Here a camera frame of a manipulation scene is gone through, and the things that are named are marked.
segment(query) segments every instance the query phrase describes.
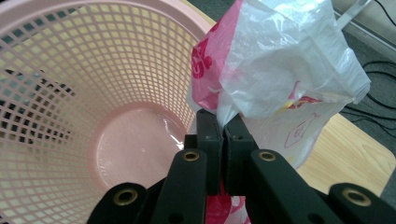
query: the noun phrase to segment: metal screw hole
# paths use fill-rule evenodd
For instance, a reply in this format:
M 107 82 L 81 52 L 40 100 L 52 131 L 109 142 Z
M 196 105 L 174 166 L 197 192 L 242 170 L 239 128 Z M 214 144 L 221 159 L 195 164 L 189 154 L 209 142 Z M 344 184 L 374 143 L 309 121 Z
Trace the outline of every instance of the metal screw hole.
M 261 152 L 259 157 L 264 161 L 274 161 L 276 160 L 276 155 L 271 152 Z
M 122 189 L 114 195 L 113 202 L 116 205 L 124 206 L 133 203 L 137 199 L 135 189 Z
M 344 189 L 343 190 L 343 196 L 350 202 L 358 205 L 358 206 L 370 206 L 371 205 L 371 200 L 369 197 L 367 197 L 365 194 L 361 193 L 360 191 L 357 191 L 355 189 Z
M 196 161 L 199 159 L 199 154 L 196 152 L 186 152 L 183 155 L 183 160 L 185 161 Z

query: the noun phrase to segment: laundry basket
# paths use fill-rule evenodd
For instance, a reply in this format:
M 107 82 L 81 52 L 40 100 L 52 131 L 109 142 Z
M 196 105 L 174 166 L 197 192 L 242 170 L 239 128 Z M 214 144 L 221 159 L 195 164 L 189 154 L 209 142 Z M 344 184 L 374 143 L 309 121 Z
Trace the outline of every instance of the laundry basket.
M 209 28 L 176 0 L 2 3 L 0 224 L 85 223 L 108 189 L 165 177 Z

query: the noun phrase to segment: table surface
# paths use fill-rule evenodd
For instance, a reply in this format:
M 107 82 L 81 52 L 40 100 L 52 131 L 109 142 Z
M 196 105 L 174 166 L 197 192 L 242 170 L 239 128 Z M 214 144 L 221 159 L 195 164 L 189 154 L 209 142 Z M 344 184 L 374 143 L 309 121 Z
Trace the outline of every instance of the table surface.
M 196 7 L 209 23 L 215 24 Z M 360 185 L 379 196 L 396 166 L 393 154 L 337 114 L 323 128 L 308 160 L 297 170 L 311 187 L 328 193 L 337 183 Z

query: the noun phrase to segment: plastic bag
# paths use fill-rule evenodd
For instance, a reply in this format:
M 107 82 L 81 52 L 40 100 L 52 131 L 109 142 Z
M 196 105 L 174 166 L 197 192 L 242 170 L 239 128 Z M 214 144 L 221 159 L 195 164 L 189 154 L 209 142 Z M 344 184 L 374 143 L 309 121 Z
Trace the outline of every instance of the plastic bag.
M 293 167 L 330 117 L 370 89 L 330 0 L 236 0 L 191 63 L 191 107 L 217 113 L 221 126 L 240 113 L 259 147 Z

